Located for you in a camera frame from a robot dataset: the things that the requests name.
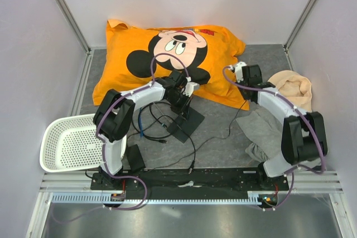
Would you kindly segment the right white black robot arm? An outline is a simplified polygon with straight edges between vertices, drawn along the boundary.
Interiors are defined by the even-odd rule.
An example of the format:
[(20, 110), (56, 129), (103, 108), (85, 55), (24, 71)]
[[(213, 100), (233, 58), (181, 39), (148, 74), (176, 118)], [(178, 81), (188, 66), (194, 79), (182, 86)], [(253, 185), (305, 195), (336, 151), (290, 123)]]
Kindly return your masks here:
[(315, 174), (326, 171), (327, 141), (323, 116), (288, 100), (272, 82), (263, 82), (258, 65), (238, 63), (234, 68), (243, 98), (267, 109), (282, 124), (280, 151), (263, 162), (264, 171), (255, 176), (256, 185), (270, 189), (276, 177), (305, 168)]

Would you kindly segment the black network switch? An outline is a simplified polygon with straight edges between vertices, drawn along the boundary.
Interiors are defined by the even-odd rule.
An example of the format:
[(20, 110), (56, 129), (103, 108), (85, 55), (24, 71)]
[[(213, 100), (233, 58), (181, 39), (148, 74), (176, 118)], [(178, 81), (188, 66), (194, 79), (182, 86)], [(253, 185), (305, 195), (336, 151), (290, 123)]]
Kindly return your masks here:
[(176, 117), (167, 128), (167, 132), (181, 143), (185, 143), (205, 119), (201, 113), (193, 108), (189, 108), (186, 115), (187, 117)]

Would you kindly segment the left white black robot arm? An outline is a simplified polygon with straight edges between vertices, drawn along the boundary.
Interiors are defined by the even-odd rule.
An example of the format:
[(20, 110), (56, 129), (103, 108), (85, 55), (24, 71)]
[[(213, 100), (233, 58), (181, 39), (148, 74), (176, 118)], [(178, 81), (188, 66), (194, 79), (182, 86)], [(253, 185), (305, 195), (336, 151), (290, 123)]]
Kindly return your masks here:
[(101, 168), (106, 171), (103, 183), (111, 190), (122, 185), (122, 158), (127, 146), (127, 133), (135, 111), (151, 103), (166, 101), (171, 110), (184, 117), (194, 91), (200, 85), (179, 71), (154, 78), (138, 88), (118, 92), (109, 90), (94, 115), (96, 136), (103, 142)]

